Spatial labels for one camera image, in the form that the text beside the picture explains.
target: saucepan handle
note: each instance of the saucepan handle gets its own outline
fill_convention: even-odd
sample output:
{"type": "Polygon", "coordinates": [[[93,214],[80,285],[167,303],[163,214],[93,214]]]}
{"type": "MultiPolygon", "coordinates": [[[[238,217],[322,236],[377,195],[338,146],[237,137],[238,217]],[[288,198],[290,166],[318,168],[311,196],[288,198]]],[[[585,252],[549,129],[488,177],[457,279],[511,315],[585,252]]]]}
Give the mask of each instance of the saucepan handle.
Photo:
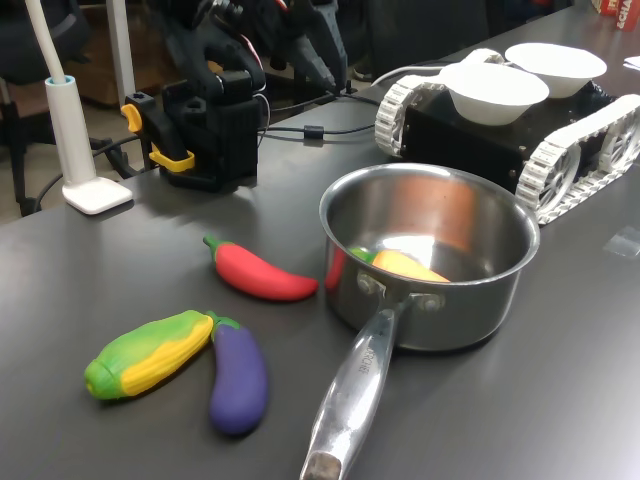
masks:
{"type": "Polygon", "coordinates": [[[342,480],[378,407],[403,307],[382,308],[358,334],[316,416],[300,480],[342,480]]]}

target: toy vegetable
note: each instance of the toy vegetable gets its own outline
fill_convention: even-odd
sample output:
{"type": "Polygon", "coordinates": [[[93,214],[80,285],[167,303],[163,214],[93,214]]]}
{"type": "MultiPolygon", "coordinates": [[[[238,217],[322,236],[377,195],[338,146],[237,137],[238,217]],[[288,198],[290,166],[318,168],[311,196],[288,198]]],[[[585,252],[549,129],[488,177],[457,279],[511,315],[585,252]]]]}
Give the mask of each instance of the toy vegetable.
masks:
{"type": "Polygon", "coordinates": [[[267,368],[249,330],[230,318],[214,318],[211,339],[216,380],[209,416],[218,430],[240,435],[253,430],[264,415],[269,394],[267,368]]]}
{"type": "Polygon", "coordinates": [[[189,310],[125,333],[86,368],[87,389],[101,400],[138,395],[206,345],[212,329],[210,316],[189,310]]]}
{"type": "Polygon", "coordinates": [[[396,250],[382,250],[377,253],[370,253],[361,248],[352,248],[351,253],[374,267],[395,273],[396,275],[427,282],[449,282],[449,280],[442,275],[438,275],[433,270],[428,269],[404,253],[396,250]]]}
{"type": "Polygon", "coordinates": [[[293,275],[268,264],[258,256],[231,242],[204,237],[218,274],[230,285],[249,295],[277,301],[297,301],[313,295],[318,282],[293,275]]]}

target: lamp base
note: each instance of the lamp base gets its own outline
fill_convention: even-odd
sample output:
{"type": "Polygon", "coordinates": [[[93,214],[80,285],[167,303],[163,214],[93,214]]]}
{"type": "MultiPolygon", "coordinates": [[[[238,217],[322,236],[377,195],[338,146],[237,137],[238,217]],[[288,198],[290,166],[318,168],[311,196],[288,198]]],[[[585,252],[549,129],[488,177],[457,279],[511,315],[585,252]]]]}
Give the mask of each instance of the lamp base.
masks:
{"type": "Polygon", "coordinates": [[[133,198],[131,190],[103,177],[64,185],[62,195],[69,205],[87,215],[96,215],[133,198]]]}

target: gray table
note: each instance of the gray table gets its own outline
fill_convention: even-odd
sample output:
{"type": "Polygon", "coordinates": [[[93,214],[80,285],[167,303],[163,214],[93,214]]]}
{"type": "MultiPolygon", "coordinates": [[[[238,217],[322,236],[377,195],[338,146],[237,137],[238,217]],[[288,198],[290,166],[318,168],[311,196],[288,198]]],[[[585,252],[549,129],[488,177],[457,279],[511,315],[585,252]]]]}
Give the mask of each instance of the gray table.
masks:
{"type": "MultiPolygon", "coordinates": [[[[579,45],[601,31],[622,44],[607,60],[640,53],[619,53],[638,32],[608,28],[574,9],[495,45],[579,45]]],[[[640,73],[610,63],[603,84],[638,91],[640,73]]],[[[340,101],[289,123],[348,128],[374,115],[369,105],[340,101]]],[[[233,291],[212,271],[201,238],[213,232],[319,278],[322,192],[387,159],[370,133],[322,147],[268,139],[260,154],[258,185],[233,195],[179,190],[147,174],[127,182],[132,208],[97,218],[56,208],[0,228],[0,478],[298,477],[317,407],[354,332],[321,294],[282,305],[233,291]],[[83,369],[107,342],[187,309],[235,318],[264,349],[271,404],[247,438],[229,440],[208,426],[211,349],[144,398],[106,406],[84,390],[83,369]]],[[[624,226],[640,226],[639,182],[635,168],[544,229],[511,318],[485,347],[397,352],[350,478],[638,478],[640,265],[603,245],[624,226]]]]}

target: stainless steel saucepan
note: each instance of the stainless steel saucepan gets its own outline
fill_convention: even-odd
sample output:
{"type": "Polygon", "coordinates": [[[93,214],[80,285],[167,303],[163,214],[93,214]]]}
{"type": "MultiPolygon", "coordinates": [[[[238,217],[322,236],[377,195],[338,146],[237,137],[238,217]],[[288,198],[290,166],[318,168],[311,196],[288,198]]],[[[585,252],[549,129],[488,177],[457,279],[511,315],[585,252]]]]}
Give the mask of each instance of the stainless steel saucepan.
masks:
{"type": "Polygon", "coordinates": [[[320,202],[325,290],[360,330],[322,401],[301,480],[342,480],[372,423],[393,345],[456,350],[488,338],[535,255],[534,216],[497,185],[461,171],[389,164],[353,172],[320,202]],[[395,275],[359,251],[400,251],[450,280],[395,275]]]}

